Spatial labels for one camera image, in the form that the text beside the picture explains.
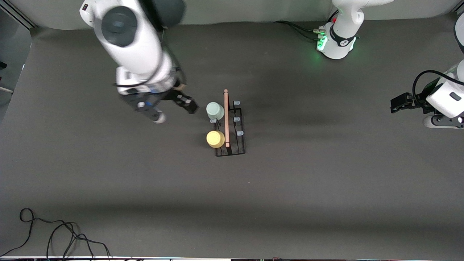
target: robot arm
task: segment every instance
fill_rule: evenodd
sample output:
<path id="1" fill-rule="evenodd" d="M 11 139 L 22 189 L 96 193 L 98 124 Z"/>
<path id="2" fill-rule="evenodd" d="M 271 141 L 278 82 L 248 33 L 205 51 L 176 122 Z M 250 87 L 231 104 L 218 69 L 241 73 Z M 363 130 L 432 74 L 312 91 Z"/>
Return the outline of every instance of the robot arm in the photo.
<path id="1" fill-rule="evenodd" d="M 180 92 L 184 84 L 157 32 L 177 24 L 184 11 L 183 0 L 85 0 L 80 9 L 84 22 L 93 27 L 119 65 L 117 91 L 123 96 L 139 94 L 123 99 L 137 111 L 147 111 L 144 114 L 150 118 L 158 117 L 154 111 L 161 112 L 156 108 L 161 100 L 173 100 L 189 113 L 198 108 L 191 97 Z"/>
<path id="2" fill-rule="evenodd" d="M 332 0 L 338 8 L 336 22 L 329 22 L 320 30 L 328 32 L 317 50 L 331 59 L 342 59 L 353 49 L 355 35 L 364 22 L 364 7 L 381 6 L 393 0 Z"/>
<path id="3" fill-rule="evenodd" d="M 464 16 L 456 22 L 455 38 L 464 53 Z M 426 73 L 440 77 L 427 84 L 420 94 L 416 94 L 416 84 Z M 464 60 L 445 73 L 428 70 L 420 73 L 413 84 L 412 93 L 403 93 L 391 100 L 391 113 L 404 109 L 422 108 L 424 114 L 433 115 L 424 119 L 429 128 L 464 128 Z"/>

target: cable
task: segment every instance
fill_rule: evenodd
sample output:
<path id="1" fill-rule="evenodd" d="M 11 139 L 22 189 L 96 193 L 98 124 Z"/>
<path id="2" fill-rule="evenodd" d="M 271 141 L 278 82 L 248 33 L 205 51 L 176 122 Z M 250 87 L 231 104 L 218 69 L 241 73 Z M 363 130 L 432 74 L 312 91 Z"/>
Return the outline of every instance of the cable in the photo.
<path id="1" fill-rule="evenodd" d="M 301 27 L 299 25 L 296 25 L 294 23 L 291 23 L 291 22 L 288 22 L 288 21 L 275 21 L 274 23 L 289 25 L 293 30 L 295 30 L 295 32 L 297 32 L 301 36 L 305 37 L 306 39 L 309 39 L 309 40 L 312 40 L 312 41 L 318 41 L 319 40 L 319 39 L 311 38 L 311 37 L 305 35 L 303 32 L 299 31 L 298 29 L 304 30 L 306 32 L 313 32 L 312 30 L 306 29 L 306 28 Z"/>
<path id="2" fill-rule="evenodd" d="M 25 211 L 29 211 L 29 213 L 31 213 L 31 219 L 30 220 L 25 220 L 23 218 L 23 214 Z M 106 251 L 106 255 L 108 257 L 108 260 L 110 259 L 110 251 L 108 249 L 108 247 L 104 244 L 104 243 L 101 243 L 101 242 L 97 242 L 97 241 L 93 241 L 93 240 L 90 240 L 87 238 L 87 236 L 85 234 L 77 234 L 75 231 L 74 231 L 74 225 L 76 225 L 77 227 L 77 223 L 75 222 L 64 222 L 63 220 L 55 220 L 55 221 L 48 221 L 48 220 L 45 220 L 45 219 L 41 219 L 41 218 L 38 218 L 38 217 L 35 217 L 34 216 L 34 212 L 32 211 L 32 209 L 29 209 L 29 208 L 24 208 L 20 211 L 19 213 L 19 219 L 24 222 L 24 223 L 31 223 L 30 227 L 29 227 L 29 233 L 27 235 L 27 238 L 26 240 L 24 241 L 24 243 L 22 243 L 22 245 L 20 245 L 19 247 L 17 248 L 13 248 L 13 249 L 10 249 L 8 251 L 6 251 L 4 254 L 0 255 L 0 257 L 2 256 L 5 256 L 6 254 L 10 253 L 11 251 L 14 251 L 14 250 L 17 250 L 21 247 L 23 247 L 24 245 L 26 245 L 26 243 L 29 241 L 29 239 L 31 238 L 31 233 L 32 233 L 32 227 L 34 225 L 34 221 L 35 220 L 40 220 L 44 223 L 56 223 L 56 222 L 60 222 L 61 224 L 59 224 L 52 232 L 52 234 L 50 235 L 49 239 L 48 239 L 48 243 L 47 243 L 47 250 L 46 250 L 46 259 L 49 260 L 48 258 L 48 252 L 50 250 L 50 245 L 52 243 L 52 239 L 53 239 L 53 235 L 55 234 L 55 232 L 60 228 L 60 227 L 65 227 L 68 229 L 69 232 L 71 232 L 71 239 L 70 239 L 70 242 L 68 244 L 68 247 L 66 248 L 65 252 L 63 253 L 63 260 L 65 259 L 66 255 L 68 254 L 70 248 L 72 247 L 72 245 L 78 241 L 78 240 L 81 240 L 81 241 L 84 241 L 87 243 L 87 248 L 89 249 L 89 252 L 90 252 L 90 255 L 95 258 L 95 255 L 93 254 L 92 252 L 92 248 L 90 247 L 90 243 L 93 243 L 93 244 L 101 244 L 104 246 L 105 248 L 105 251 Z"/>
<path id="3" fill-rule="evenodd" d="M 339 13 L 338 10 L 335 11 L 335 12 L 330 16 L 330 18 L 327 20 L 327 22 L 331 22 L 331 21 L 332 21 L 332 18 L 333 18 L 336 14 L 338 14 L 338 13 Z"/>
<path id="4" fill-rule="evenodd" d="M 296 28 L 298 28 L 300 30 L 303 30 L 305 32 L 311 32 L 311 33 L 313 32 L 313 30 L 311 30 L 311 29 L 304 28 L 302 26 L 299 26 L 299 25 L 297 25 L 295 23 L 292 23 L 292 22 L 289 22 L 289 21 L 279 20 L 279 21 L 275 21 L 274 23 L 286 24 L 286 25 L 289 25 L 289 26 L 293 26 L 293 27 L 296 27 Z"/>
<path id="5" fill-rule="evenodd" d="M 459 80 L 456 80 L 455 78 L 452 78 L 452 77 L 449 77 L 448 75 L 442 73 L 442 72 L 439 72 L 439 71 L 435 71 L 435 70 L 427 70 L 427 71 L 423 71 L 421 73 L 419 73 L 419 75 L 416 77 L 416 79 L 414 80 L 414 83 L 412 84 L 412 96 L 414 97 L 414 101 L 424 110 L 428 110 L 425 105 L 423 105 L 422 103 L 419 102 L 419 98 L 416 94 L 416 85 L 417 85 L 417 82 L 419 81 L 420 77 L 426 73 L 435 73 L 435 74 L 438 74 L 439 76 L 453 82 L 453 83 L 456 83 L 456 84 L 459 84 L 459 85 L 464 85 L 464 82 L 461 82 Z"/>

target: gray wall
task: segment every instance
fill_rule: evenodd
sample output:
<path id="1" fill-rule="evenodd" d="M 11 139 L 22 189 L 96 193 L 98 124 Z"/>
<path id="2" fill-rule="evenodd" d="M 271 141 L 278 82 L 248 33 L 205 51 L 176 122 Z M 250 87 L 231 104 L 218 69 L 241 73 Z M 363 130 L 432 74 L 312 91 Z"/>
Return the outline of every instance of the gray wall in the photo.
<path id="1" fill-rule="evenodd" d="M 39 26 L 88 29 L 78 9 L 83 0 L 10 0 Z M 332 9 L 330 0 L 186 0 L 184 24 L 220 22 L 321 21 Z M 460 0 L 396 0 L 365 9 L 368 20 L 433 17 L 449 12 Z"/>
<path id="2" fill-rule="evenodd" d="M 14 90 L 31 46 L 29 30 L 0 10 L 0 61 L 8 66 L 0 71 L 0 86 Z M 11 94 L 0 91 L 0 123 Z"/>

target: black wire rack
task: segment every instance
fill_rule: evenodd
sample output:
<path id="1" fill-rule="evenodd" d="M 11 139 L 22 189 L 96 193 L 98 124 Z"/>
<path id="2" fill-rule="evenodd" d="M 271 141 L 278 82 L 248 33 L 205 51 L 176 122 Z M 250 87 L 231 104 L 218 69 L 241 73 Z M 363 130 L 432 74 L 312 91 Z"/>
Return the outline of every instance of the black wire rack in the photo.
<path id="1" fill-rule="evenodd" d="M 242 108 L 238 108 L 240 106 L 240 101 L 233 101 L 232 106 L 229 101 L 228 91 L 224 90 L 224 95 L 227 93 L 227 111 L 225 113 L 229 113 L 229 115 L 233 115 L 231 117 L 233 123 L 233 129 L 229 126 L 229 142 L 225 142 L 220 148 L 216 150 L 216 157 L 225 157 L 225 156 L 234 156 L 234 155 L 242 155 L 245 154 L 245 129 L 244 129 L 244 121 L 243 121 L 243 113 Z M 226 134 L 226 127 L 225 127 L 225 117 L 221 120 L 215 120 L 214 122 L 214 130 L 221 131 Z"/>

